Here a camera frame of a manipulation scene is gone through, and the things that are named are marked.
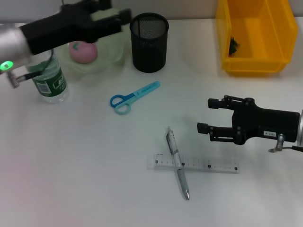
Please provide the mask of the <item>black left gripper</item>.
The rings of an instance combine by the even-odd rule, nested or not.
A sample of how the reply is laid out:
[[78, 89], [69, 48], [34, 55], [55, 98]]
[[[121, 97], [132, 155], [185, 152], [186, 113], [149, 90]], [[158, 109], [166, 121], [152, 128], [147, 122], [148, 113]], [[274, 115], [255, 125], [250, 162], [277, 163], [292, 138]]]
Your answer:
[[94, 43], [95, 38], [121, 32], [122, 26], [132, 19], [131, 10], [111, 8], [111, 0], [64, 4], [57, 14], [25, 24], [20, 29], [33, 55], [73, 41]]

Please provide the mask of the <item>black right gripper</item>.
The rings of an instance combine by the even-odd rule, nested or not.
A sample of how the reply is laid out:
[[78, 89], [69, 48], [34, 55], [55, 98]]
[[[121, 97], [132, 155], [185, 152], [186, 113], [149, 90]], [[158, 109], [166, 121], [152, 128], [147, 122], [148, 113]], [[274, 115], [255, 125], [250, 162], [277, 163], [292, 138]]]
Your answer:
[[208, 134], [210, 141], [234, 142], [243, 145], [254, 137], [278, 139], [283, 134], [285, 141], [295, 142], [298, 134], [300, 114], [258, 107], [253, 98], [238, 98], [224, 95], [219, 99], [208, 99], [208, 108], [233, 110], [232, 128], [197, 123], [200, 134]]

